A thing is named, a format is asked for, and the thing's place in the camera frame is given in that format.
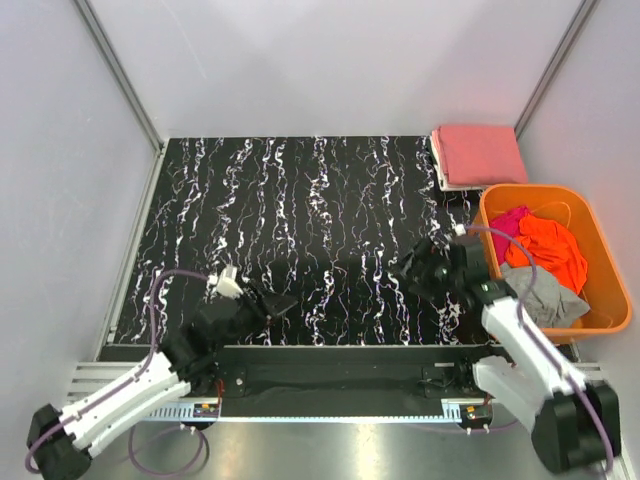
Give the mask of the salmon red t shirt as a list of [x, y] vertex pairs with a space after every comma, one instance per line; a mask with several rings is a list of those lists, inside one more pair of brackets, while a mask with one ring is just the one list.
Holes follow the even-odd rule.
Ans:
[[438, 128], [450, 184], [485, 187], [529, 181], [512, 127], [453, 124]]

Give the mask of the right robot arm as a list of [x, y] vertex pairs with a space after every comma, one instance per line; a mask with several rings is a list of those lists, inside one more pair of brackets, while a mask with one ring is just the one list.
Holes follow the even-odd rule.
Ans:
[[621, 454], [619, 400], [567, 360], [525, 311], [523, 296], [491, 276], [482, 241], [454, 237], [447, 249], [422, 239], [392, 267], [412, 293], [449, 293], [479, 314], [507, 355], [472, 362], [475, 385], [498, 400], [529, 432], [545, 468], [562, 474], [600, 465], [609, 473]]

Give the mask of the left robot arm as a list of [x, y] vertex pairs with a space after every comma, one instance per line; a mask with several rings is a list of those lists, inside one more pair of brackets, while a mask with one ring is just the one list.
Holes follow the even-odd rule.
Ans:
[[207, 391], [220, 350], [264, 330], [297, 301], [248, 284], [221, 280], [214, 301], [167, 335], [143, 361], [98, 391], [32, 417], [26, 469], [45, 479], [78, 479], [104, 449], [168, 402]]

